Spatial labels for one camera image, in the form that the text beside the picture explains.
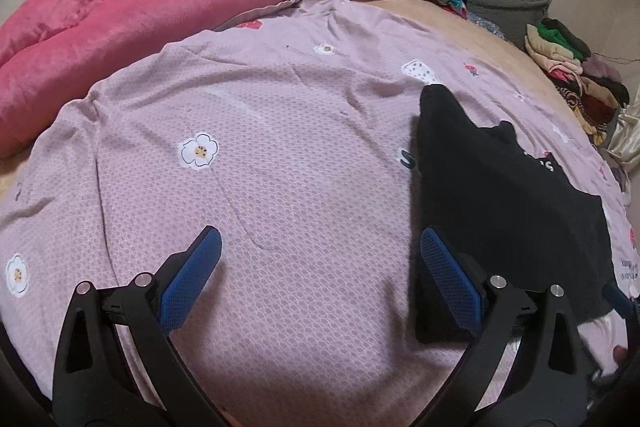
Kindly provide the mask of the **person right hand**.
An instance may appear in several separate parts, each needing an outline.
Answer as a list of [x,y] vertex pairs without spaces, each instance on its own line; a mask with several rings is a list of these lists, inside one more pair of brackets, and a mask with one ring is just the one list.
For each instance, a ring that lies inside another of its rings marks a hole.
[[628,350],[623,346],[616,346],[613,350],[613,358],[618,366],[621,366],[626,361]]

